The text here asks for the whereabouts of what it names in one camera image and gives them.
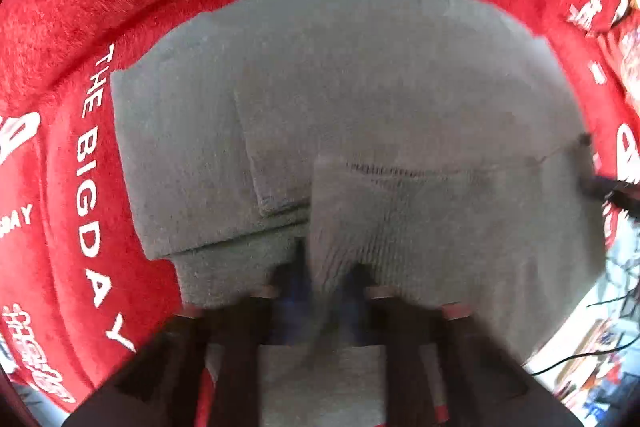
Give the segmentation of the grey knit sweater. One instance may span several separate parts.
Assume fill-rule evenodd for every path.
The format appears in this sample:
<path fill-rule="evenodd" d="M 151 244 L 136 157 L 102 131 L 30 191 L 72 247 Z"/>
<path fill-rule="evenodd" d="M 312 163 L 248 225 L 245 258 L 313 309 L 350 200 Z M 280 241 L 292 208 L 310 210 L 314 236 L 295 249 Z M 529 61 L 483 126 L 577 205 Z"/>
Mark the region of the grey knit sweater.
<path fill-rule="evenodd" d="M 521 364 L 603 268 L 590 134 L 546 39 L 477 0 L 241 0 L 114 72 L 144 253 L 183 298 L 257 294 L 306 244 L 302 337 L 264 346 L 257 426 L 384 421 L 340 288 L 460 303 Z"/>

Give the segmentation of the red printed bed blanket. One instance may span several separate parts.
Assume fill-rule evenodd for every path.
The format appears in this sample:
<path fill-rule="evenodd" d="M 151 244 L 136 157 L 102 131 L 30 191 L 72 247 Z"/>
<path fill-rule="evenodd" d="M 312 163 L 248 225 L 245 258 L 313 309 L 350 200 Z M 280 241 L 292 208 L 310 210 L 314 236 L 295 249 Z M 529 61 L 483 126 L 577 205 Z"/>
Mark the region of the red printed bed blanket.
<path fill-rule="evenodd" d="M 2 0 L 1 334 L 17 376 L 74 413 L 186 306 L 134 227 L 114 72 L 241 0 Z M 590 134 L 594 173 L 639 178 L 639 119 L 598 35 L 622 0 L 477 0 L 548 41 Z"/>

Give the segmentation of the red patterned pillow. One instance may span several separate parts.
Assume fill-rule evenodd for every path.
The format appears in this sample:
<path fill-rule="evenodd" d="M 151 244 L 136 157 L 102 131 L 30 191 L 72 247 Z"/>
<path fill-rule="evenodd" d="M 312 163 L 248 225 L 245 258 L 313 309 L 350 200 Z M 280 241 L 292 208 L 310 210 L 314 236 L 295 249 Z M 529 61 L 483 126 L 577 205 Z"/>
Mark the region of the red patterned pillow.
<path fill-rule="evenodd" d="M 625 91 L 625 101 L 639 114 L 639 0 L 627 0 L 628 9 L 597 44 Z"/>

